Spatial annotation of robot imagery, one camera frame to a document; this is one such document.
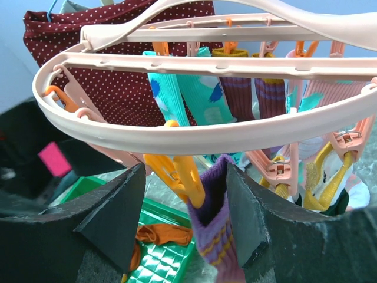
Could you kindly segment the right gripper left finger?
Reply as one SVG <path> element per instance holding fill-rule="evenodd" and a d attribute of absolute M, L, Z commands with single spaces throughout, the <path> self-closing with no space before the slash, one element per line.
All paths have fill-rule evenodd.
<path fill-rule="evenodd" d="M 145 190 L 138 164 L 47 208 L 1 193 L 2 282 L 120 282 L 129 270 Z"/>

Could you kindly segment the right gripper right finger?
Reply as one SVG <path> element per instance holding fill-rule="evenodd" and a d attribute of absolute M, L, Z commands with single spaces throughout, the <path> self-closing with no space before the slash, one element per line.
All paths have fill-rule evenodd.
<path fill-rule="evenodd" d="M 247 282 L 375 282 L 376 208 L 330 217 L 227 167 L 227 197 Z"/>

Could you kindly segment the maroon yellow striped sock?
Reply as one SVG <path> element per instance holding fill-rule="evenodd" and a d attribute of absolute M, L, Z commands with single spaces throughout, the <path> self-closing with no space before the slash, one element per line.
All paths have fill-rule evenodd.
<path fill-rule="evenodd" d="M 227 198 L 227 166 L 233 160 L 221 155 L 201 175 L 205 198 L 200 208 L 187 204 L 196 247 L 201 257 L 217 269 L 216 282 L 245 282 L 239 267 Z"/>

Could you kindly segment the pink round clip hanger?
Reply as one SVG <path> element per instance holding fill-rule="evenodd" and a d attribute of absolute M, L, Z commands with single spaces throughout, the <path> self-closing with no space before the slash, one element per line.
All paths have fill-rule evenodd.
<path fill-rule="evenodd" d="M 144 163 L 183 202 L 207 193 L 194 163 L 243 157 L 260 184 L 315 212 L 368 205 L 354 172 L 376 119 L 376 13 L 317 14 L 247 1 L 127 1 L 32 22 L 32 91 L 46 118 L 119 168 Z"/>

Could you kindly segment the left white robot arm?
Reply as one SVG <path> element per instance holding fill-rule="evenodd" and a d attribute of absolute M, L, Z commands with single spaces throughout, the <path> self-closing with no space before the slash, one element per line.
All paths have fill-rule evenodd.
<path fill-rule="evenodd" d="M 1 190 L 47 205 L 80 177 L 123 169 L 56 129 L 30 98 L 1 114 Z"/>

